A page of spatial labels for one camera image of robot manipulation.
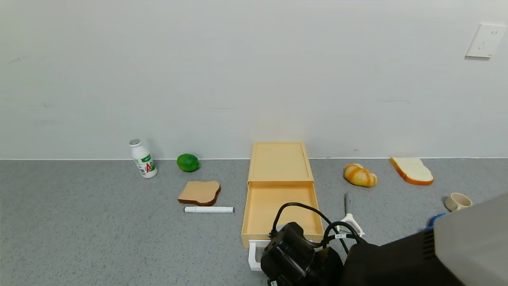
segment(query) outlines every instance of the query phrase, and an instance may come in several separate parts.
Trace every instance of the white yogurt drink bottle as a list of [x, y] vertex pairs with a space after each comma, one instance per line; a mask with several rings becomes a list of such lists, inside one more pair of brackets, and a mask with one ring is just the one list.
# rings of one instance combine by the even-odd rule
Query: white yogurt drink bottle
[[129, 141], [129, 145], [132, 147], [132, 158], [138, 167], [139, 172], [145, 179], [149, 179], [157, 175], [157, 168], [155, 163], [150, 156], [150, 152], [143, 146], [139, 139], [132, 139]]

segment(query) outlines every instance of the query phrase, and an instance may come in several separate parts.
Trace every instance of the electrical socket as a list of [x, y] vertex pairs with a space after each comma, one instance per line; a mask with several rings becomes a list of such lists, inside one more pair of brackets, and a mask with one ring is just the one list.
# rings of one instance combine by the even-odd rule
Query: electrical socket
[[506, 26], [480, 24], [466, 56], [492, 57], [501, 43], [505, 31]]

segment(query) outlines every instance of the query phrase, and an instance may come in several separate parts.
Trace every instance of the white bracket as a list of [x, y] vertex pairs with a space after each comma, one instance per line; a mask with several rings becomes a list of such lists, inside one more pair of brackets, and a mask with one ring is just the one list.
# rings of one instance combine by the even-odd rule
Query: white bracket
[[267, 247], [269, 240], [249, 239], [249, 266], [251, 271], [261, 271], [261, 263], [256, 261], [256, 248]]
[[[353, 218], [352, 214], [346, 214], [346, 216], [341, 221], [349, 223], [356, 230], [356, 232], [358, 233], [358, 235], [360, 237], [365, 235], [365, 232], [363, 232], [362, 228], [355, 221], [355, 219]], [[345, 228], [345, 227], [342, 227], [342, 230], [343, 231], [347, 231], [348, 233], [350, 233], [350, 231], [347, 228]]]

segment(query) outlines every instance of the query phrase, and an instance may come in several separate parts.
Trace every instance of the white wall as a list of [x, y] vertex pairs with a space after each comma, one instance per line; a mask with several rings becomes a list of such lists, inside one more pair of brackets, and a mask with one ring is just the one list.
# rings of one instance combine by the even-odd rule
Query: white wall
[[487, 1], [0, 1], [0, 158], [508, 156]]

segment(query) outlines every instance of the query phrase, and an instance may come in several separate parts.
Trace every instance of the wooden box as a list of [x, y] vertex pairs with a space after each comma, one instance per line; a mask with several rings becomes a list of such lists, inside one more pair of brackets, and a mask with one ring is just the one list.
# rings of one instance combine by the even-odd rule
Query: wooden box
[[[252, 149], [247, 201], [243, 217], [242, 243], [269, 240], [273, 220], [285, 203], [303, 203], [318, 207], [314, 178], [302, 142], [257, 142]], [[277, 225], [294, 221], [304, 229], [305, 238], [321, 241], [323, 224], [313, 211], [286, 207]]]

